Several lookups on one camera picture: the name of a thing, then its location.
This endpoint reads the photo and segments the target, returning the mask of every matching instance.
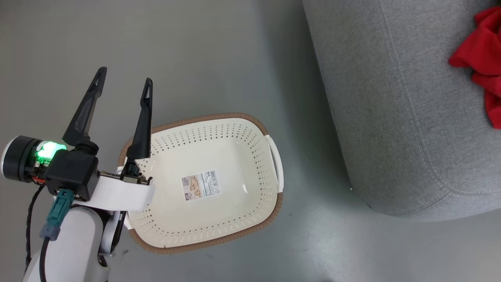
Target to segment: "gray floor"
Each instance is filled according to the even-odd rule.
[[[100,168],[115,168],[149,76],[153,125],[249,113],[275,139],[286,174],[266,229],[164,256],[124,233],[110,281],[499,280],[501,211],[410,223],[350,191],[300,1],[0,1],[0,144],[19,134],[60,140],[100,66],[108,76],[91,130]],[[20,281],[35,188],[0,185],[0,280]],[[50,199],[35,208],[35,250]]]

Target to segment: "green led light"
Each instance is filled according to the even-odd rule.
[[[44,160],[50,161],[50,160],[52,160],[52,158],[54,157],[54,154],[58,150],[66,150],[66,146],[62,145],[62,144],[57,144],[54,142],[47,142],[47,143],[43,144],[40,151],[37,152],[37,157],[39,159],[44,159]]]

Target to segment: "teal connector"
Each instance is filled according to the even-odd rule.
[[[56,200],[52,204],[51,211],[47,216],[47,223],[44,225],[40,232],[41,238],[50,238],[55,241],[61,231],[61,224],[70,211],[71,204],[73,203],[73,191],[68,189],[60,189]]]

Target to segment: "laundry basket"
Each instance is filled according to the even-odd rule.
[[[125,163],[124,147],[119,166]],[[242,113],[185,119],[152,130],[153,201],[126,226],[144,249],[168,254],[237,239],[270,224],[282,205],[284,173],[266,128]]]

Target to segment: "brown basket rim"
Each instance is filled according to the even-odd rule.
[[[225,119],[225,118],[242,118],[246,119],[252,123],[254,123],[263,133],[263,135],[268,135],[268,131],[266,130],[265,126],[256,118],[245,114],[245,113],[224,113],[224,114],[213,114],[213,115],[206,115],[206,116],[200,116],[200,117],[194,117],[194,118],[187,118],[183,119],[180,121],[175,121],[171,122],[165,125],[157,126],[152,128],[151,133],[157,133],[159,131],[167,130],[170,128],[186,125],[186,124],[191,124],[191,123],[196,123],[196,122],[201,122],[201,121],[208,121],[208,120],[214,120],[214,119]],[[120,153],[120,157],[118,158],[118,166],[123,166],[125,163],[125,157],[127,155],[127,148],[132,144],[132,139],[130,139],[127,144],[124,146],[122,149],[122,152]],[[280,208],[282,207],[282,199],[283,199],[283,193],[280,192],[277,194],[277,202],[275,203],[275,207],[271,214],[260,224],[257,224],[255,226],[249,227],[247,229],[241,230],[237,233],[230,234],[221,238],[217,239],[212,239],[209,241],[205,242],[200,242],[200,243],[195,243],[195,244],[190,244],[190,245],[185,245],[185,246],[178,246],[178,247],[154,247],[148,243],[146,243],[141,237],[139,237],[139,234],[137,234],[135,229],[129,229],[129,234],[136,241],[136,243],[141,246],[143,249],[158,253],[158,254],[170,254],[170,253],[179,253],[179,252],[185,252],[185,251],[191,251],[191,250],[196,250],[196,249],[201,249],[209,246],[214,246],[217,244],[225,243],[231,240],[235,240],[237,238],[243,237],[247,234],[250,234],[252,232],[256,232],[258,230],[261,230],[268,226],[274,219],[277,217],[278,213],[280,212]]]

